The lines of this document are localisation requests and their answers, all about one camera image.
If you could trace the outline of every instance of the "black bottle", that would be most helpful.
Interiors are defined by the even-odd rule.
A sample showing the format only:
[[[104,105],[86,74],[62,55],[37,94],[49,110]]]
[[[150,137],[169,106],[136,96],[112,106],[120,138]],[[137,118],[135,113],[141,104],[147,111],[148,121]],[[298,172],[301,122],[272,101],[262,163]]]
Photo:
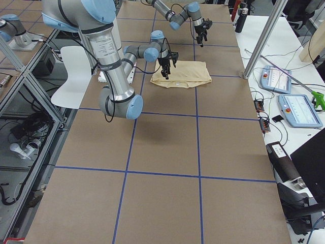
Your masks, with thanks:
[[[237,21],[235,32],[237,33],[242,32],[247,17],[247,13],[248,13],[248,8],[242,9]]]

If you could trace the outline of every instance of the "beige cloth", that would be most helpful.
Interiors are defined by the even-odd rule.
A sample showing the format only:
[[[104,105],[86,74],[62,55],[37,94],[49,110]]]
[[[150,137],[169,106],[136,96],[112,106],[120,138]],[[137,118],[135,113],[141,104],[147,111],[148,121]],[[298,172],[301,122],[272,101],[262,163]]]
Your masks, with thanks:
[[[157,70],[158,67],[159,63],[157,61],[155,70]],[[150,82],[166,88],[190,88],[210,83],[212,80],[205,62],[199,61],[177,61],[176,68],[171,65],[171,74],[168,75],[168,77],[169,79],[166,80],[161,75],[160,68],[156,73],[152,75]]]

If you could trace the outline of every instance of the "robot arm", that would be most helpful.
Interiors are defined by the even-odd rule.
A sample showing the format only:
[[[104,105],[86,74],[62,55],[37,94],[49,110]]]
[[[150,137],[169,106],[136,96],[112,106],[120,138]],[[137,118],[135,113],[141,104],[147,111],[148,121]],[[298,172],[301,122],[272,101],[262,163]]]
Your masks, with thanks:
[[[173,61],[174,67],[178,59],[177,52],[171,52],[165,42],[166,38],[160,30],[151,33],[149,45],[127,46],[124,49],[123,67],[126,74],[129,74],[138,58],[144,58],[148,62],[158,59],[161,66],[161,74],[168,79],[170,72],[170,60]]]
[[[8,42],[13,37],[20,47],[31,43],[31,38],[26,29],[15,14],[7,14],[0,17],[0,36]]]
[[[204,20],[201,16],[200,5],[197,2],[190,3],[183,7],[183,10],[178,15],[175,14],[170,8],[168,8],[161,0],[146,0],[146,2],[152,5],[158,12],[160,12],[167,21],[170,22],[172,29],[177,30],[188,19],[193,21],[194,29],[198,34],[196,40],[197,43],[203,47],[203,40],[207,41],[207,30],[212,26],[212,21]]]
[[[88,37],[108,81],[100,95],[102,112],[128,119],[139,117],[143,99],[129,86],[127,76],[138,58],[144,57],[150,62],[166,59],[164,41],[157,38],[148,46],[130,46],[125,50],[125,59],[121,60],[112,34],[116,17],[113,0],[43,0],[42,15],[44,22],[53,28],[68,32],[80,30]]]

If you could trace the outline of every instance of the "metal frame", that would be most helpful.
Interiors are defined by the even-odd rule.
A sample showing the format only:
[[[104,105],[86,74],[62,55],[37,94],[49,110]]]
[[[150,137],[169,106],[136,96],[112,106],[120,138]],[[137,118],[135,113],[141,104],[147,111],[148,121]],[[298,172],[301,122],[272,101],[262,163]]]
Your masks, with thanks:
[[[260,55],[266,45],[266,42],[268,41],[268,39],[272,33],[272,30],[274,29],[274,26],[277,23],[287,2],[288,2],[288,0],[276,1],[276,4],[272,10],[272,13],[271,13],[268,21],[265,24],[262,34],[259,37],[259,40],[257,41],[256,47],[252,53],[252,56],[250,57],[250,60],[248,61],[245,72],[242,74],[244,79],[248,79],[250,74],[252,73],[252,71],[257,63],[257,60],[260,57]]]

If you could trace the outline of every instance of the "red object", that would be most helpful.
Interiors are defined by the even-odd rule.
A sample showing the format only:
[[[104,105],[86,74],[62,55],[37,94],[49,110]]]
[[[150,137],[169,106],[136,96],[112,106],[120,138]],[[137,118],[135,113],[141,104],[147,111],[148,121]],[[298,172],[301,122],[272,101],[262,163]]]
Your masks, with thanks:
[[[11,238],[11,237],[9,237],[9,238],[7,238],[7,239],[5,240],[4,244],[6,244],[9,240],[14,240],[14,241],[24,241],[25,238]]]
[[[241,0],[236,0],[235,5],[234,5],[234,9],[233,9],[233,13],[232,13],[232,22],[234,22],[236,14],[237,14],[237,10],[238,10],[238,6],[241,3]]]

